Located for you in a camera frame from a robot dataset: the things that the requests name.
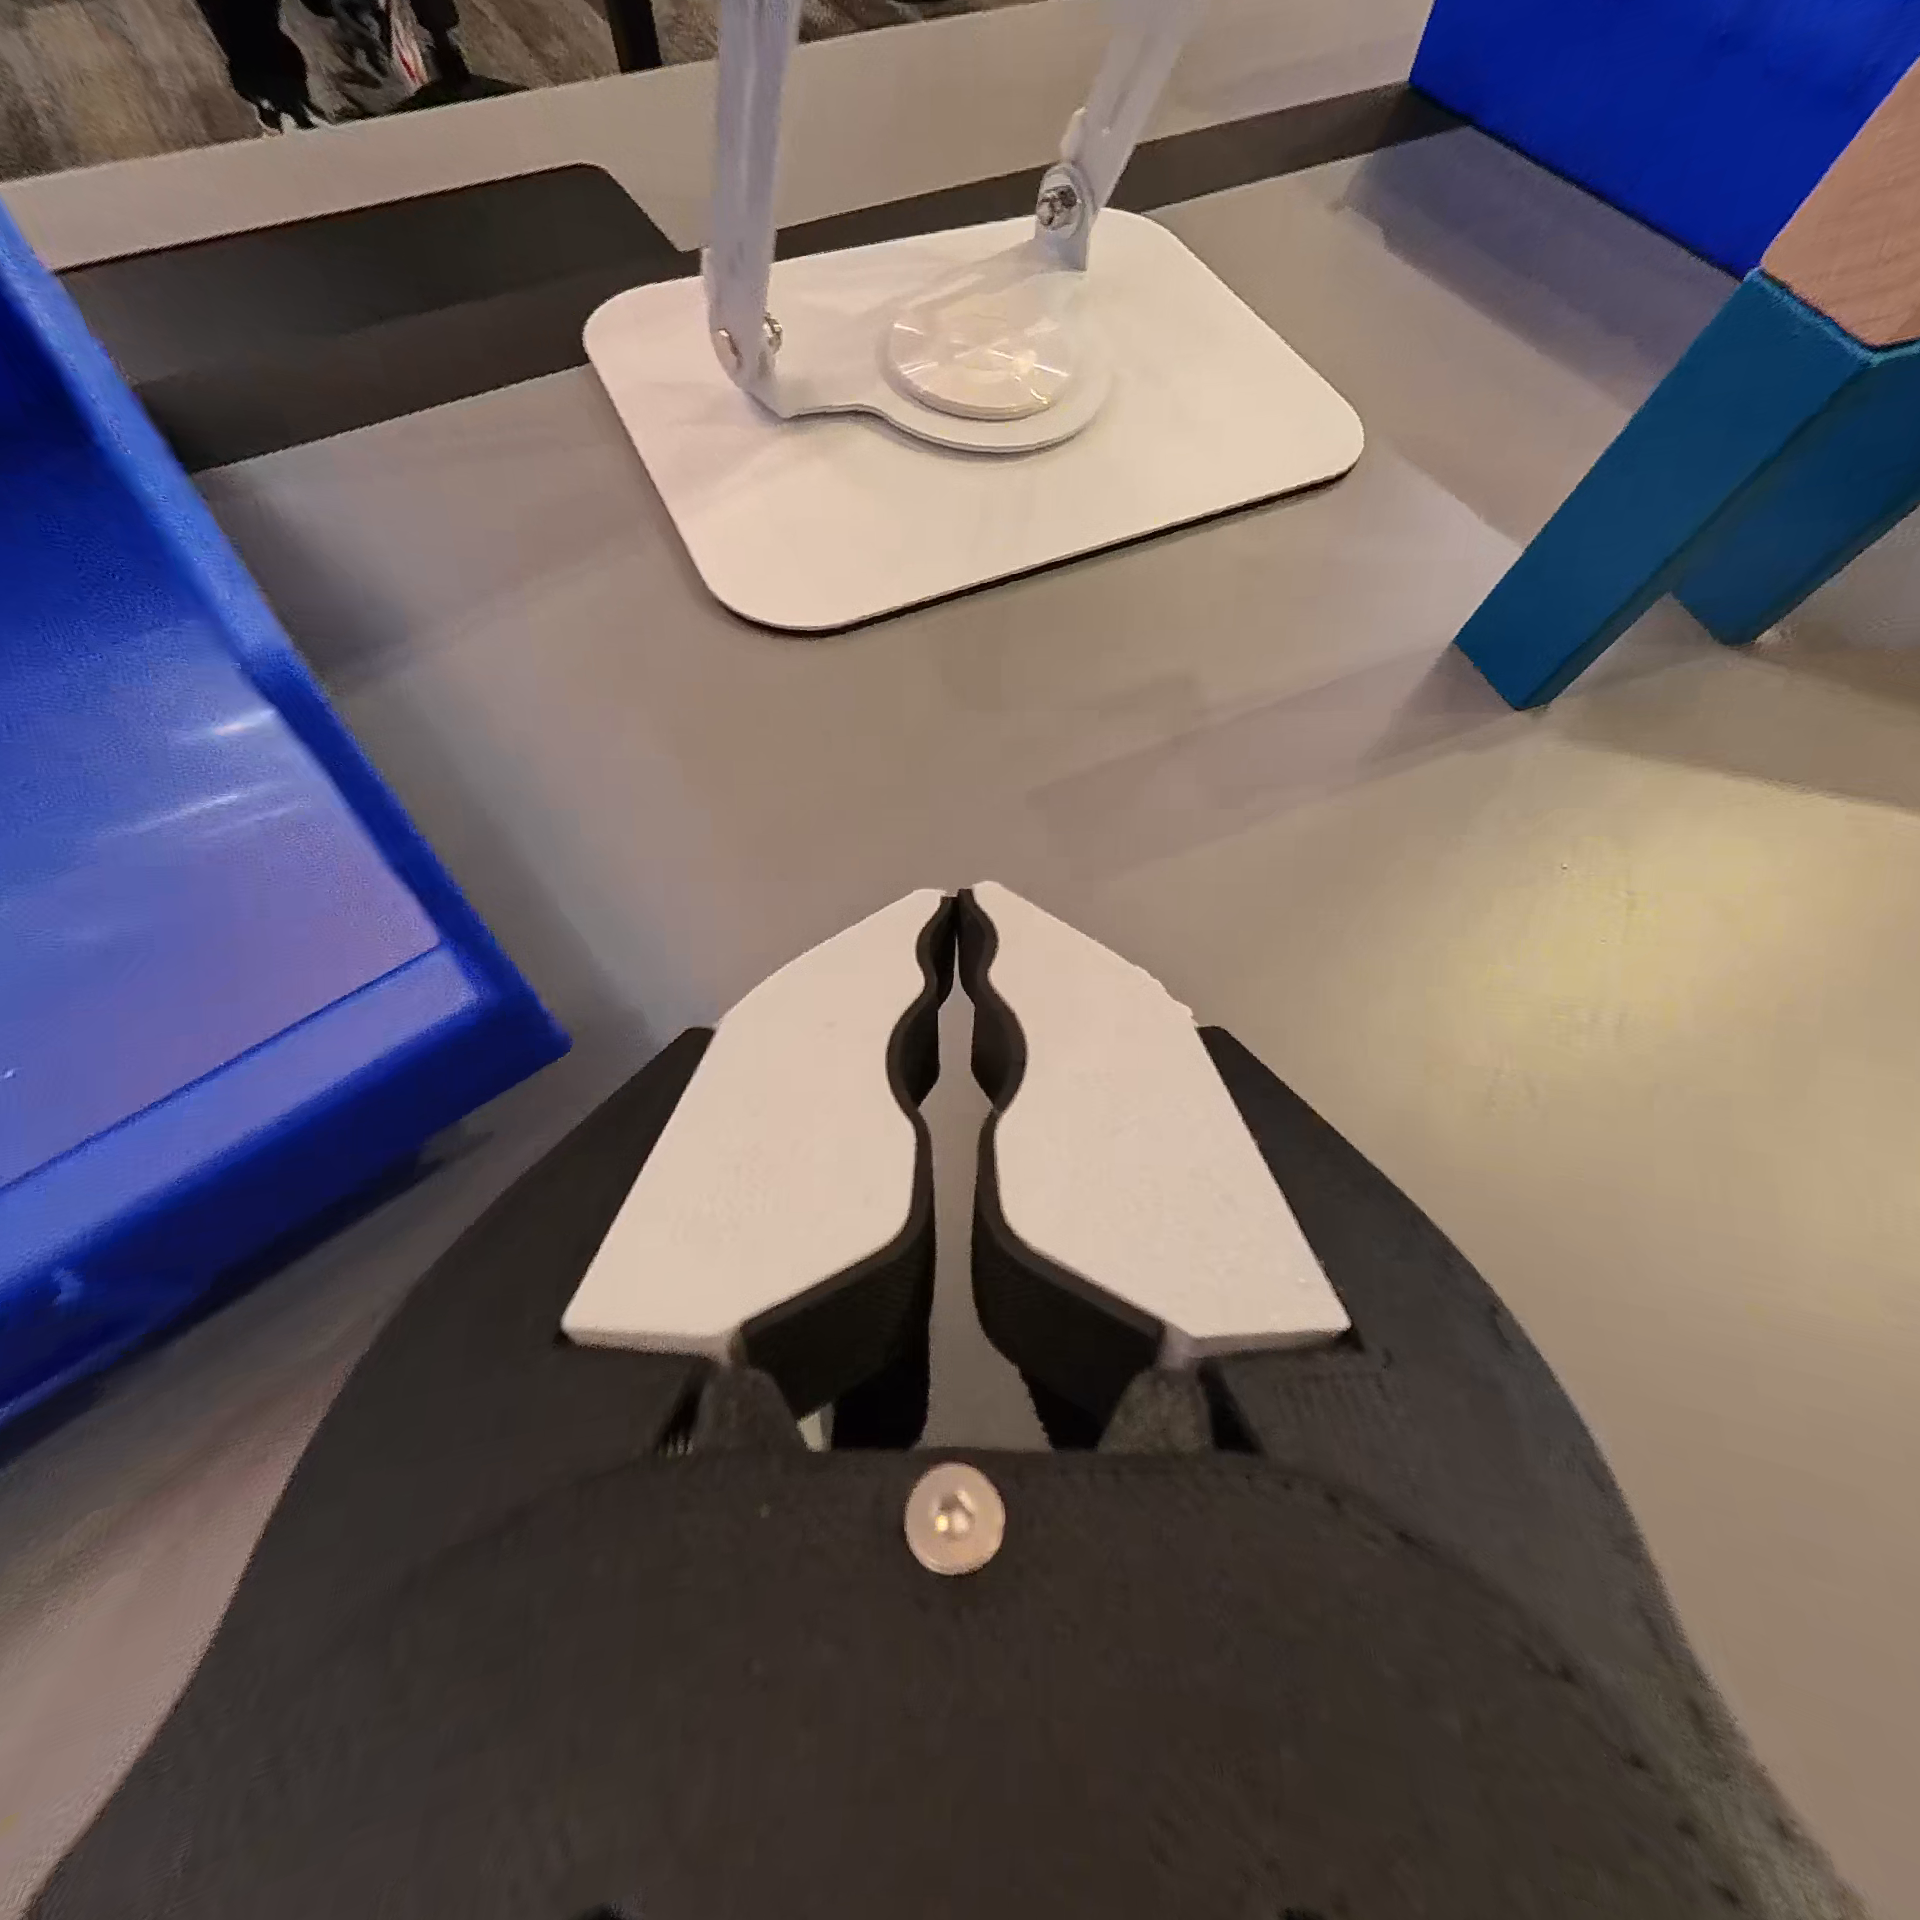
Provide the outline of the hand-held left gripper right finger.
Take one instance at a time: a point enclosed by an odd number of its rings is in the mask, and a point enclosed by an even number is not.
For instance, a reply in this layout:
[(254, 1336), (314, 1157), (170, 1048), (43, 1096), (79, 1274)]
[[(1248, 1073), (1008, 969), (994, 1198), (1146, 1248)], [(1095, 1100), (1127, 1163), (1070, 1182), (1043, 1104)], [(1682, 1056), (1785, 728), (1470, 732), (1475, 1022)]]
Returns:
[(1352, 1336), (1188, 1005), (994, 880), (960, 894), (960, 981), (977, 1317), (1055, 1445), (1095, 1446), (1147, 1377)]

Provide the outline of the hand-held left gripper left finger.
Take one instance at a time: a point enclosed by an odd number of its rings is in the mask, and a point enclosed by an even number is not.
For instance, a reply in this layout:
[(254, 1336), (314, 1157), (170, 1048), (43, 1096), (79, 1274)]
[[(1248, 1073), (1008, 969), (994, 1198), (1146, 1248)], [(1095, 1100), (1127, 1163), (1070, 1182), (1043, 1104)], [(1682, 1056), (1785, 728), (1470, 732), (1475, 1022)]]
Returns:
[(808, 948), (711, 1032), (560, 1317), (576, 1348), (755, 1369), (835, 1445), (918, 1445), (956, 898)]

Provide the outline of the blue plastic bin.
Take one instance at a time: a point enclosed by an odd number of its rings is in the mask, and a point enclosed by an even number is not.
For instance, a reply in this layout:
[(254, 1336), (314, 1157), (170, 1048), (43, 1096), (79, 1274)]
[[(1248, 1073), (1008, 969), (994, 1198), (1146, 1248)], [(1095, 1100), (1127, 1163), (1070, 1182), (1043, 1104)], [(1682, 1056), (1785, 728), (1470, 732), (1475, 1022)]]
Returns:
[(1747, 274), (1915, 57), (1915, 3), (1435, 3), (1410, 85)]
[(6, 1428), (568, 1052), (8, 216)]

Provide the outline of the blue wooden block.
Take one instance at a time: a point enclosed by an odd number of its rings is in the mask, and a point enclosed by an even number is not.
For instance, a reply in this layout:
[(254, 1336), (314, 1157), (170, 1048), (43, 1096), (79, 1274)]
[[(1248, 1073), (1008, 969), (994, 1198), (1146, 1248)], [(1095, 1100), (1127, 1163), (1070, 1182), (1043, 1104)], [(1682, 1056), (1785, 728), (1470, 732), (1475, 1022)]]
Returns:
[(1672, 596), (1750, 645), (1879, 542), (1918, 500), (1918, 344), (1879, 353), (1742, 492)]
[(1742, 282), (1526, 545), (1456, 649), (1510, 708), (1550, 704), (1882, 357), (1779, 282)]

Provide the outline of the natural wooden arch block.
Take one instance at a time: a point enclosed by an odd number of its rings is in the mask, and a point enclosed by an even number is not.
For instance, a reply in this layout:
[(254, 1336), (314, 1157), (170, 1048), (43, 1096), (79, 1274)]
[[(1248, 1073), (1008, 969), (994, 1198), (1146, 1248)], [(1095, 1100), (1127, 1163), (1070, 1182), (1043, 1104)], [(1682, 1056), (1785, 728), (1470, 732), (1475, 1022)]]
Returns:
[(1918, 339), (1918, 65), (1864, 122), (1760, 272), (1865, 348)]

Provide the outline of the white document stand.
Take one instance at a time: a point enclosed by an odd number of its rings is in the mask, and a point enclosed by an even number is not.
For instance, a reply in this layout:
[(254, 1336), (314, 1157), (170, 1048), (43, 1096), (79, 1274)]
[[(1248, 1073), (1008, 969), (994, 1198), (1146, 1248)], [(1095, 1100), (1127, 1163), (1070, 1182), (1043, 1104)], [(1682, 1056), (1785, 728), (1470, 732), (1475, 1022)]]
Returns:
[(1354, 408), (1184, 242), (1108, 210), (1200, 5), (1115, 5), (1034, 213), (777, 260), (799, 5), (722, 5), (698, 277), (583, 348), (708, 595), (839, 634), (1319, 490)]

